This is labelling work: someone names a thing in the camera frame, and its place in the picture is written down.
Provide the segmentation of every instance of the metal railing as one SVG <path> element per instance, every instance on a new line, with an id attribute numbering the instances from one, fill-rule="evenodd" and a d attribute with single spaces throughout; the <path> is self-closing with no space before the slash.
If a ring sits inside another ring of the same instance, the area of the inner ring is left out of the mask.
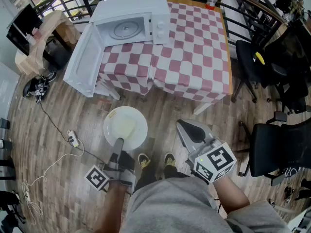
<path id="1" fill-rule="evenodd" d="M 70 10 L 83 9 L 83 8 L 86 8 L 86 10 L 87 10 L 87 13 L 85 13 L 85 14 L 79 14 L 79 15 L 75 15 L 75 16 L 72 16 L 71 14 L 69 14 L 69 19 L 74 19 L 77 17 L 85 17 L 85 16 L 91 17 L 93 14 L 93 8 L 96 7 L 96 5 L 97 5 L 97 4 L 90 4 L 88 0 L 82 0 L 84 2 L 84 5 L 77 6 L 74 8 L 67 8 L 67 7 L 65 7 L 66 3 L 70 2 L 70 1 L 74 1 L 74 0 L 68 0 L 68 1 L 60 0 L 61 3 L 59 5 L 52 6 L 54 1 L 55 0 L 45 0 L 44 2 L 38 4 L 35 7 L 36 10 L 38 11 L 38 14 L 43 15 L 43 12 L 45 12 L 49 9 L 54 10 L 58 6 L 63 5 L 65 8 L 64 12 L 70 12 Z M 258 8 L 260 11 L 263 12 L 263 14 L 266 15 L 267 18 L 269 16 L 269 21 L 261 21 L 261 19 L 258 16 L 252 14 L 249 10 L 243 10 L 241 8 L 234 8 L 230 5 L 222 3 L 220 1 L 221 0 L 217 1 L 217 3 L 216 3 L 217 7 L 223 6 L 225 8 L 234 10 L 235 12 L 238 12 L 244 16 L 244 19 L 246 22 L 245 25 L 236 21 L 234 18 L 228 18 L 226 16 L 223 16 L 223 17 L 224 17 L 225 21 L 234 23 L 234 24 L 236 24 L 242 28 L 247 29 L 250 33 L 251 39 L 248 39 L 247 37 L 240 35 L 237 32 L 233 32 L 229 29 L 226 29 L 226 32 L 229 34 L 233 34 L 235 36 L 238 36 L 241 39 L 244 39 L 246 41 L 259 44 L 262 47 L 264 47 L 267 44 L 267 42 L 276 33 L 276 31 L 278 30 L 280 25 L 282 23 L 284 23 L 284 20 L 282 19 L 282 17 L 280 17 L 275 10 L 273 11 L 273 10 L 267 8 L 266 6 L 258 3 L 255 0 L 241 0 L 241 1 L 242 1 L 242 3 L 245 3 L 245 4 L 248 4 L 252 7 Z M 83 24 L 83 23 L 88 23 L 88 20 L 74 21 L 73 22 L 73 24 Z"/>

